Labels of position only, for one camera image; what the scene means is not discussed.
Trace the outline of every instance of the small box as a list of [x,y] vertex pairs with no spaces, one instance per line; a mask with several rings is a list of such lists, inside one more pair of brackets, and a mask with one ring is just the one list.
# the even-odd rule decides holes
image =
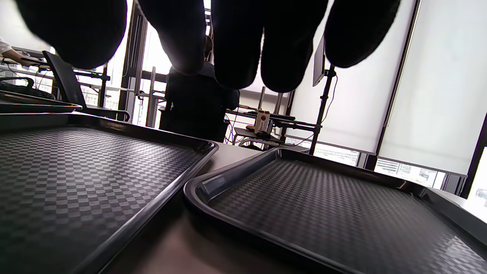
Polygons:
[[255,119],[255,133],[267,131],[270,116],[271,113],[268,111],[259,110],[257,112],[257,118]]

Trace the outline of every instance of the white sleeve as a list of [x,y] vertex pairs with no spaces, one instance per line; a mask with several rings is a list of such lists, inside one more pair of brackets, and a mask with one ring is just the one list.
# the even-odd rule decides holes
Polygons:
[[7,42],[5,42],[2,39],[2,37],[0,37],[0,54],[6,52],[8,50],[11,50],[11,49],[12,49],[12,47],[9,44],[7,44]]

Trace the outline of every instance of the checkered tray surface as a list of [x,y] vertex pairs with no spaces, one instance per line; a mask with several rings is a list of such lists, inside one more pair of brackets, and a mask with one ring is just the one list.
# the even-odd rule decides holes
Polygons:
[[424,201],[304,162],[273,160],[209,206],[352,273],[487,273],[485,252]]
[[69,273],[200,157],[91,128],[0,136],[0,273]]

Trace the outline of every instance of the white roller blind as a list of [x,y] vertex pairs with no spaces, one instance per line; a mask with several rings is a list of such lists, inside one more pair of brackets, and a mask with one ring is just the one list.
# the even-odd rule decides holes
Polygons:
[[29,31],[13,0],[0,0],[0,36],[14,47],[37,51],[51,49]]
[[[391,29],[372,55],[354,67],[336,69],[339,81],[335,99],[322,124],[319,142],[375,154],[414,4],[414,0],[401,1]],[[322,22],[315,35],[315,47],[318,46],[323,30]],[[316,123],[319,97],[323,93],[326,78],[316,87],[312,87],[312,82],[311,61],[303,82],[296,90],[291,115],[299,121]],[[334,84],[335,79],[327,105],[331,102]],[[287,135],[307,138],[311,133],[288,130]]]
[[423,1],[380,157],[465,175],[487,111],[487,1]]

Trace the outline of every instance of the computer monitor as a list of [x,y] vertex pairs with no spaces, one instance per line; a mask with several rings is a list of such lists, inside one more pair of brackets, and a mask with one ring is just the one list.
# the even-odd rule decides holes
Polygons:
[[318,48],[315,52],[315,63],[313,68],[313,86],[318,83],[325,76],[325,34],[319,41]]

